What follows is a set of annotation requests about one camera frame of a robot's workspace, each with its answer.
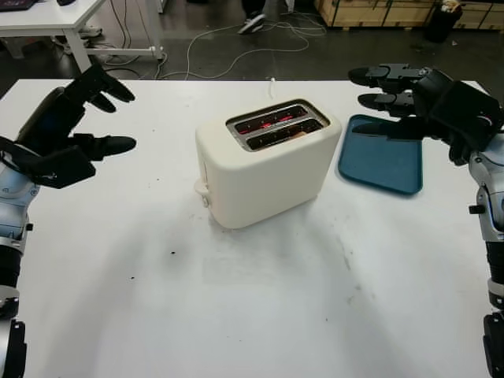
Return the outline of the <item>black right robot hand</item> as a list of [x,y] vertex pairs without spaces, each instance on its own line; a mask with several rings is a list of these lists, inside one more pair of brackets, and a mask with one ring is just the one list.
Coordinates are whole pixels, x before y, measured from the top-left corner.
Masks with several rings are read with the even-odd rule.
[[450,147],[449,160],[456,166],[469,163],[468,143],[430,116],[432,107],[452,83],[449,76],[436,69],[414,69],[408,64],[380,64],[351,69],[348,78],[357,85],[382,90],[380,94],[359,95],[360,105],[397,118],[390,124],[384,121],[364,124],[355,133],[396,141],[440,140]]

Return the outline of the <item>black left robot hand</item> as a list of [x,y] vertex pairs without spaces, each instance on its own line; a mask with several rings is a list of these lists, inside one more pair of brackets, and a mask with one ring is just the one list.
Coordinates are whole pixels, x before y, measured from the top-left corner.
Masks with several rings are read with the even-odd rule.
[[92,161],[133,150],[136,141],[132,137],[71,133],[83,118],[87,102],[106,113],[116,111],[106,95],[122,102],[135,99],[126,86],[101,66],[93,65],[69,85],[55,88],[43,99],[20,129],[16,144],[40,156],[78,146]]

